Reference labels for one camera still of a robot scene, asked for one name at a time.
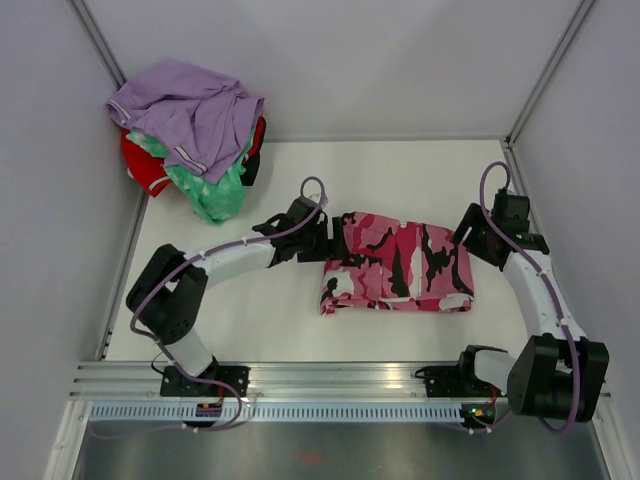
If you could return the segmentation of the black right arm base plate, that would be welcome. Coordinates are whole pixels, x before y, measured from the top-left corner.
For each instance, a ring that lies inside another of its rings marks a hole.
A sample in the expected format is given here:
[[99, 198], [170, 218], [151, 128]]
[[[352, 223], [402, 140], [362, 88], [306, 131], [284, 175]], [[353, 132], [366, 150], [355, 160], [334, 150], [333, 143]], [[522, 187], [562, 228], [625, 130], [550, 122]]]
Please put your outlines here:
[[459, 366], [424, 366], [414, 372], [414, 378], [423, 382], [428, 398], [503, 397], [497, 387], [465, 373]]

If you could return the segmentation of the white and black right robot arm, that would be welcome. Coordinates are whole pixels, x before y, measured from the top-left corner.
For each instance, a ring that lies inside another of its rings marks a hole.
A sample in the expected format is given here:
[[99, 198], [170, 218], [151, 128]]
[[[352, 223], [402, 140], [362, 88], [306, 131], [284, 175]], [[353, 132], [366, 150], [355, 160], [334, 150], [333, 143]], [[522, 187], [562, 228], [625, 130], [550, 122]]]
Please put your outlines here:
[[598, 403], [609, 352], [589, 340], [570, 313], [546, 241], [529, 230], [529, 212], [527, 197], [502, 188], [492, 209], [471, 204], [454, 233], [456, 245], [504, 274], [529, 336], [518, 356], [468, 346], [459, 357], [456, 384], [469, 396], [497, 388], [516, 415], [586, 423]]

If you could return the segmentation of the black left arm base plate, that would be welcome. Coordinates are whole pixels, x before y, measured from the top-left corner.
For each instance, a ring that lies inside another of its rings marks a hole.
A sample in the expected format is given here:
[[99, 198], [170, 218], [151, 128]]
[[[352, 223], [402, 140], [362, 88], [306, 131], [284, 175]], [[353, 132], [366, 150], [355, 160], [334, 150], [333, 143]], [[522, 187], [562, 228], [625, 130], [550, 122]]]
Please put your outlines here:
[[214, 365], [205, 370], [198, 381], [182, 375], [175, 366], [163, 371], [159, 395], [161, 397], [232, 397], [232, 392], [222, 383], [245, 397], [249, 386], [250, 368], [244, 365]]

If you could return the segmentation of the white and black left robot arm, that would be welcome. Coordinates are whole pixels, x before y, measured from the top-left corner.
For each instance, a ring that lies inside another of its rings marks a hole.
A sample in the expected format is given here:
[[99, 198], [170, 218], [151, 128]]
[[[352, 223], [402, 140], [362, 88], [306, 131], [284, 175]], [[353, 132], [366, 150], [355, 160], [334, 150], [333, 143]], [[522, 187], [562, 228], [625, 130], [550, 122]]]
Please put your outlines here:
[[284, 213], [243, 237], [191, 253], [172, 244], [157, 248], [126, 297], [131, 330], [153, 340], [197, 397], [217, 386], [214, 356], [195, 330], [207, 290], [242, 274], [297, 260], [324, 262], [347, 253], [342, 220], [300, 196]]

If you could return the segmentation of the pink camouflage trousers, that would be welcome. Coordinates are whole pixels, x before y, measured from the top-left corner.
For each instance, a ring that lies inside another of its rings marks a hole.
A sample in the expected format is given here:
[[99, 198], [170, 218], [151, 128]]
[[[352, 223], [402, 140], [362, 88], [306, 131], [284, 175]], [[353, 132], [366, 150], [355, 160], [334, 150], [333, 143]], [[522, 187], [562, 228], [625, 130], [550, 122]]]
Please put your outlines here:
[[475, 297], [470, 257], [448, 228], [368, 212], [340, 217], [346, 252], [324, 265], [320, 312], [461, 313]]

